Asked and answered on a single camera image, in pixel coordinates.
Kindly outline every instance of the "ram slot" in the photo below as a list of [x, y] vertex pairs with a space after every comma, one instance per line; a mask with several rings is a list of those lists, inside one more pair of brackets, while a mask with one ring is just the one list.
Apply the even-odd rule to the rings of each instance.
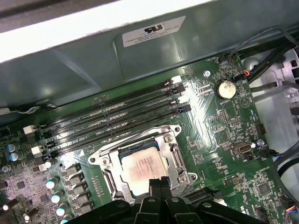
[[124, 101], [118, 101], [118, 103], [115, 103], [113, 100], [114, 104], [112, 104], [111, 101], [108, 101], [105, 104], [94, 107], [93, 110], [89, 111], [88, 113], [86, 113], [86, 111], [82, 111], [79, 116], [76, 115], [70, 119], [61, 119], [59, 123], [48, 127], [47, 129], [45, 129], [44, 132], [59, 131], [68, 126], [75, 126], [82, 122], [89, 121], [91, 119], [97, 119], [98, 117], [103, 116], [105, 113], [108, 113], [108, 112], [113, 112], [115, 110], [121, 110], [124, 108], [128, 108], [130, 106], [134, 106], [134, 105], [136, 105], [142, 101], [145, 101], [145, 100], [151, 100], [152, 98], [163, 97], [163, 96], [166, 96], [167, 94], [173, 95], [171, 90], [175, 91], [175, 89], [176, 89], [176, 86], [164, 87], [155, 92], [151, 92], [146, 95], [139, 95], [134, 98], [129, 98], [131, 96], [127, 96]]
[[92, 144], [107, 144], [114, 140], [118, 140], [120, 138], [130, 135], [132, 133], [132, 128], [142, 126], [147, 123], [155, 123], [155, 125], [159, 125], [159, 124], [163, 123], [163, 121], [162, 121], [163, 118], [167, 118], [167, 117], [169, 117], [171, 115], [175, 115], [175, 114], [177, 114], [176, 110], [170, 110], [167, 113], [161, 113], [157, 116], [147, 118], [143, 121], [128, 125], [127, 127], [123, 127], [121, 129], [119, 129], [118, 131], [116, 131], [113, 135], [108, 133], [108, 134], [102, 135], [100, 137], [95, 137], [92, 139], [84, 140], [84, 141], [80, 142], [79, 144], [64, 148], [63, 150], [56, 150], [50, 154], [51, 154], [51, 157], [54, 158], [57, 156], [61, 156], [65, 153], [72, 152], [72, 151], [81, 149], [83, 147], [87, 147]]
[[97, 119], [92, 122], [84, 123], [82, 125], [76, 126], [75, 128], [71, 128], [66, 132], [59, 133], [51, 138], [48, 138], [46, 140], [46, 143], [49, 142], [55, 142], [57, 143], [63, 143], [66, 140], [69, 140], [71, 138], [78, 137], [80, 135], [104, 128], [106, 126], [114, 125], [120, 121], [134, 118], [139, 115], [143, 115], [144, 113], [150, 112], [153, 110], [153, 108], [159, 108], [161, 106], [165, 105], [171, 105], [173, 103], [176, 103], [175, 99], [172, 99], [171, 97], [160, 99], [159, 101], [150, 101], [146, 104], [139, 105], [136, 107], [133, 107], [128, 110], [124, 110], [120, 113], [113, 113], [110, 115], [107, 115], [106, 117], [102, 119]]
[[51, 135], [52, 136], [55, 136], [55, 135], [63, 136], [63, 135], [65, 135], [66, 132], [72, 131], [75, 128], [79, 129], [79, 128], [84, 127], [84, 126], [91, 125], [93, 123], [96, 123], [96, 122], [100, 121], [103, 118], [106, 118], [107, 116], [118, 116], [118, 114], [124, 114], [124, 113], [126, 113], [126, 112], [128, 112], [132, 109], [142, 107], [142, 106], [146, 106], [146, 105], [149, 105], [149, 104], [158, 103], [161, 100], [167, 100], [167, 99], [170, 99], [172, 97], [172, 96], [170, 96], [170, 97], [169, 96], [167, 97], [167, 96], [168, 96], [168, 94], [163, 94], [162, 96], [156, 96], [156, 97], [151, 98], [151, 99], [145, 99], [145, 100], [143, 100], [139, 103], [135, 103], [133, 105], [128, 105], [128, 106], [125, 106], [123, 108], [118, 108], [118, 109], [115, 109], [115, 110], [111, 110], [109, 113], [106, 112], [106, 113], [100, 114], [99, 116], [96, 116], [93, 119], [89, 119], [89, 120], [84, 121], [84, 122], [78, 122], [74, 126], [69, 126], [69, 127], [66, 127], [66, 128], [61, 128], [61, 129], [52, 131]]
[[119, 98], [115, 98], [115, 99], [112, 99], [112, 100], [107, 100], [107, 101], [104, 101], [104, 102], [100, 102], [99, 105], [89, 107], [89, 108], [84, 109], [82, 111], [75, 112], [75, 113], [72, 113], [72, 114], [54, 119], [54, 120], [46, 123], [46, 125], [47, 126], [55, 126], [55, 125], [58, 125], [62, 122], [65, 122], [67, 120], [79, 118], [80, 116], [83, 116], [85, 114], [92, 113], [95, 109], [102, 108], [103, 105], [104, 106], [110, 106], [110, 105], [118, 104], [119, 102], [127, 100], [128, 98], [129, 99], [139, 98], [140, 96], [145, 96], [147, 94], [151, 94], [151, 93], [156, 92], [156, 91], [165, 91], [165, 90], [167, 90], [171, 87], [175, 87], [175, 85], [166, 86], [166, 84], [163, 83], [163, 84], [159, 84], [159, 85], [156, 85], [156, 86], [149, 87], [147, 89], [143, 89], [143, 90], [140, 90], [140, 91], [135, 91], [131, 94], [128, 94], [128, 95], [125, 95], [125, 96], [122, 96], [122, 97], [119, 97]]
[[132, 114], [129, 119], [124, 119], [119, 123], [108, 126], [104, 125], [104, 128], [97, 129], [96, 131], [89, 132], [84, 135], [80, 135], [76, 138], [65, 138], [63, 139], [63, 141], [58, 142], [59, 145], [50, 148], [50, 150], [59, 150], [64, 147], [79, 144], [82, 141], [86, 141], [97, 137], [100, 138], [101, 136], [105, 136], [107, 133], [111, 134], [111, 132], [116, 132], [118, 129], [123, 129], [124, 127], [130, 126], [134, 123], [140, 123], [147, 118], [153, 117], [157, 113], [167, 112], [171, 109], [172, 107], [169, 102], [163, 103], [156, 109], [150, 108], [147, 110], [140, 111], [138, 114]]

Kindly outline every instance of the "metal bracket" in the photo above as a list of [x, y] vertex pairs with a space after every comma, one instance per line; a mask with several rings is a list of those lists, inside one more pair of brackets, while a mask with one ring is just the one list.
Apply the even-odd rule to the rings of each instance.
[[178, 148], [176, 136], [181, 132], [181, 126], [170, 125], [148, 129], [141, 134], [122, 139], [120, 141], [103, 146], [90, 158], [94, 158], [92, 164], [98, 164], [104, 174], [113, 200], [124, 199], [134, 204], [135, 199], [131, 195], [130, 186], [122, 179], [123, 167], [119, 158], [119, 150], [140, 145], [148, 140], [158, 144], [158, 151], [163, 160], [164, 170], [169, 177], [172, 194], [182, 192], [190, 184], [197, 180], [195, 173], [188, 173]]

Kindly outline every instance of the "green circuit board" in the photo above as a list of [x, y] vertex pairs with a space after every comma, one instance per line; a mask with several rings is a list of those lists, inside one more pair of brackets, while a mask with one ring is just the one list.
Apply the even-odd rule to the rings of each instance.
[[[182, 79], [184, 97], [188, 100], [182, 105], [172, 103], [180, 96], [179, 92], [169, 94], [178, 85], [166, 85], [167, 80], [177, 76]], [[215, 94], [222, 80], [234, 83], [236, 94], [231, 99], [221, 99]], [[179, 113], [178, 108], [186, 104], [191, 110]], [[84, 117], [87, 113], [111, 118], [109, 125], [113, 132]], [[39, 212], [31, 223], [58, 224], [62, 217], [56, 215], [58, 204], [50, 198], [56, 191], [62, 191], [64, 196], [59, 203], [69, 205], [66, 214], [79, 216], [84, 212], [72, 202], [63, 175], [69, 166], [79, 164], [88, 186], [90, 208], [98, 208], [110, 202], [111, 196], [99, 166], [89, 164], [88, 157], [116, 139], [166, 124], [182, 127], [177, 142], [188, 172], [198, 175], [186, 194], [203, 187], [220, 190], [228, 207], [256, 218], [256, 209], [263, 208], [269, 223], [283, 223], [284, 209], [278, 199], [281, 191], [270, 170], [273, 160], [259, 156], [259, 151], [268, 148], [261, 122], [249, 84], [228, 66], [223, 56], [195, 62], [1, 127], [0, 168], [6, 170], [2, 169], [0, 178], [8, 184], [1, 190], [1, 203], [18, 199], [13, 208], [18, 223], [23, 223], [25, 211], [37, 207]], [[29, 138], [23, 128], [30, 125], [36, 131]], [[66, 147], [68, 141], [59, 136], [64, 128], [73, 131], [68, 134], [73, 134], [76, 141]], [[258, 146], [258, 140], [264, 144]], [[250, 153], [242, 154], [234, 148], [246, 141], [256, 145]], [[18, 152], [22, 153], [22, 159], [10, 161], [5, 148], [11, 143], [20, 145]], [[38, 145], [44, 146], [44, 153], [56, 153], [55, 164], [48, 169], [36, 164], [31, 148]], [[45, 183], [51, 177], [60, 181], [53, 189], [47, 189]]]

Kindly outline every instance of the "mounting screw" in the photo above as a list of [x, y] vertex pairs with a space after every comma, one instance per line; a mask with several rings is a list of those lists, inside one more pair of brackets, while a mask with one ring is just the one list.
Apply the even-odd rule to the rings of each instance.
[[179, 181], [182, 182], [182, 183], [185, 182], [185, 181], [187, 180], [185, 175], [180, 176], [178, 179], [179, 179]]
[[104, 157], [103, 159], [102, 159], [102, 164], [105, 166], [105, 165], [107, 165], [107, 164], [109, 164], [110, 163], [110, 160], [107, 158], [107, 157]]
[[262, 140], [262, 139], [257, 140], [257, 145], [258, 145], [259, 147], [264, 146], [264, 144], [265, 144], [264, 140]]
[[210, 77], [211, 72], [210, 71], [204, 71], [204, 77], [208, 78]]
[[293, 93], [290, 93], [289, 95], [288, 95], [288, 98], [290, 98], [290, 99], [292, 99], [292, 98], [294, 98], [294, 94]]
[[208, 202], [205, 202], [205, 203], [203, 203], [202, 204], [204, 207], [206, 207], [206, 208], [211, 208], [212, 207], [212, 205], [210, 204], [210, 203], [208, 203]]
[[177, 198], [177, 197], [173, 197], [173, 198], [171, 199], [171, 201], [172, 201], [172, 202], [178, 202], [178, 198]]
[[167, 135], [164, 136], [164, 140], [165, 140], [166, 142], [172, 142], [173, 137], [172, 137], [171, 134], [167, 134]]

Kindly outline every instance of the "capacitor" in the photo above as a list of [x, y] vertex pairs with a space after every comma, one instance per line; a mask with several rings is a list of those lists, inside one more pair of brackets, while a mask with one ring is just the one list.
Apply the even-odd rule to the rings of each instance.
[[10, 171], [10, 167], [9, 166], [3, 166], [1, 170], [2, 170], [3, 173], [7, 173], [8, 171]]
[[19, 203], [19, 201], [16, 198], [14, 198], [13, 200], [10, 200], [6, 204], [4, 204], [2, 206], [2, 209], [4, 211], [10, 210], [12, 207], [16, 206], [18, 203]]
[[60, 199], [63, 197], [63, 193], [61, 191], [56, 191], [55, 194], [53, 194], [51, 201], [53, 203], [58, 203]]
[[37, 208], [32, 208], [25, 216], [24, 216], [24, 220], [25, 221], [29, 221], [30, 219], [32, 219], [32, 217], [34, 215], [36, 215], [38, 213], [38, 209]]
[[46, 188], [53, 189], [57, 183], [58, 183], [58, 179], [56, 177], [52, 177], [47, 181]]
[[10, 161], [17, 161], [23, 158], [23, 153], [21, 152], [14, 152], [9, 155]]
[[45, 167], [47, 168], [47, 169], [49, 169], [49, 168], [51, 168], [53, 165], [55, 164], [55, 162], [53, 161], [53, 160], [48, 160], [48, 161], [46, 161], [45, 162]]
[[6, 146], [6, 151], [9, 153], [13, 153], [14, 151], [18, 151], [20, 149], [20, 145], [18, 143], [12, 143]]
[[221, 80], [215, 86], [215, 94], [218, 98], [226, 100], [231, 99], [235, 96], [237, 92], [237, 88], [232, 81], [229, 80]]
[[58, 216], [63, 216], [63, 215], [65, 214], [67, 208], [68, 208], [67, 204], [62, 203], [62, 204], [58, 207], [58, 209], [56, 210], [56, 214], [57, 214]]
[[63, 220], [61, 220], [60, 224], [67, 223], [68, 221], [71, 221], [72, 216], [71, 215], [65, 215]]

